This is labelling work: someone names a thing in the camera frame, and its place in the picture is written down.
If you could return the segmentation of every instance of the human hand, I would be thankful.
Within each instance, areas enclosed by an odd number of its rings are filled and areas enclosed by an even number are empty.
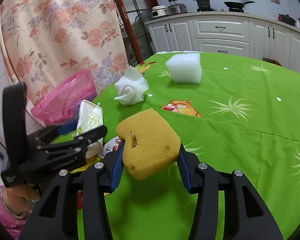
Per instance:
[[[37,202],[40,199],[40,195],[29,185],[20,184],[11,188],[5,188],[2,192],[2,198],[10,211],[18,215],[24,211],[31,211],[31,208],[26,203],[26,199]]]

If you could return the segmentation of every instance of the green tablecloth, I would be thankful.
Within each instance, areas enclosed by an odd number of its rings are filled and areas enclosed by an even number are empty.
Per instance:
[[[143,102],[121,105],[113,100],[113,85],[93,100],[103,108],[104,141],[116,136],[120,121],[153,108],[200,161],[217,171],[242,170],[287,239],[300,223],[300,74],[255,59],[201,53],[201,83],[176,84],[165,66],[173,54],[156,54],[142,65],[150,66]],[[196,199],[182,186],[176,164],[141,181],[124,171],[115,193],[106,196],[113,237],[185,240]],[[223,194],[219,199],[222,239]],[[82,223],[79,233],[83,239]]]

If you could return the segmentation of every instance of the white foam block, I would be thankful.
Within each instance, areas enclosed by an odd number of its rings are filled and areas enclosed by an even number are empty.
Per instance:
[[[166,65],[175,83],[199,84],[201,82],[200,53],[175,54]]]

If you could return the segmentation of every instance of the door frame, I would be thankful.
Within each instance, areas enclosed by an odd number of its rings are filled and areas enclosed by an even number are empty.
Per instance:
[[[139,48],[136,36],[133,33],[133,29],[132,29],[131,23],[128,19],[128,14],[127,14],[126,9],[124,7],[123,1],[122,0],[114,0],[114,1],[117,4],[117,8],[118,8],[119,13],[121,15],[124,28],[126,29],[126,31],[128,33],[128,37],[130,39],[133,52],[136,55],[138,63],[140,64],[141,62],[143,62],[143,57],[142,57],[141,50]]]

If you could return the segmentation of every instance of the pink plastic bag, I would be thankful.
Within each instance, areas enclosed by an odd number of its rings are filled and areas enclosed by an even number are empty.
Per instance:
[[[31,109],[31,114],[46,125],[64,124],[78,118],[82,100],[92,101],[96,96],[91,73],[84,69],[51,90]]]

